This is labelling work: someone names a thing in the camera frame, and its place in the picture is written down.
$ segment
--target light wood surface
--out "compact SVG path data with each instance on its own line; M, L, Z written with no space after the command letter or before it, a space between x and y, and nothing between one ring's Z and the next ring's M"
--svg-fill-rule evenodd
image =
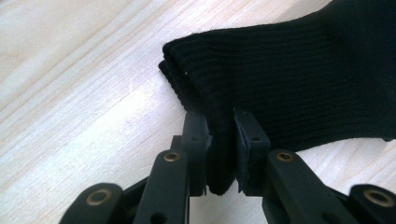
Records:
M329 0L0 1L0 223L57 223L87 187L127 188L181 134L162 46L202 31L288 21ZM300 155L325 184L396 192L396 143L353 139ZM266 223L259 198L191 199L191 223Z

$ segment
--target black mechanical linkage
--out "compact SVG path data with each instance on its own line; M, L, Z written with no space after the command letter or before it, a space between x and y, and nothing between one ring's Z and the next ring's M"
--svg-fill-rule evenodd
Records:
M396 195L373 185L349 196L325 186L294 152L270 150L268 136L248 111L234 110L239 191L261 196L269 224L393 224ZM102 183L85 189L62 224L186 224L190 197L205 194L205 117L187 113L182 135L161 152L150 176L122 191Z

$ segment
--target black sock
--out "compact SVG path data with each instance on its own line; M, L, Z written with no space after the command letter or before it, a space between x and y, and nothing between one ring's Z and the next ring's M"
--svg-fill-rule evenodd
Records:
M207 183L233 182L233 107L253 113L273 148L396 137L396 4L336 0L294 21L190 35L160 68L187 110L206 115Z

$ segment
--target wood grain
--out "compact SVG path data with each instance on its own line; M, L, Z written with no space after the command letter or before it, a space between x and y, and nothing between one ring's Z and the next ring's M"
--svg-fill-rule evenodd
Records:
M85 188L131 186L180 134L185 111L158 69L162 45L288 21L329 0L0 1L0 223L57 223ZM300 153L344 193L396 192L396 143L353 139ZM191 200L191 223L265 223L259 198Z

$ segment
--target black fabric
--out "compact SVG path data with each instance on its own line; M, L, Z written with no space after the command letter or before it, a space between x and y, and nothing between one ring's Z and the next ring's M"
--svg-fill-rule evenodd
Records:
M190 35L160 68L213 135L210 190L234 180L233 107L254 114L273 148L396 137L396 4L336 0L298 20Z

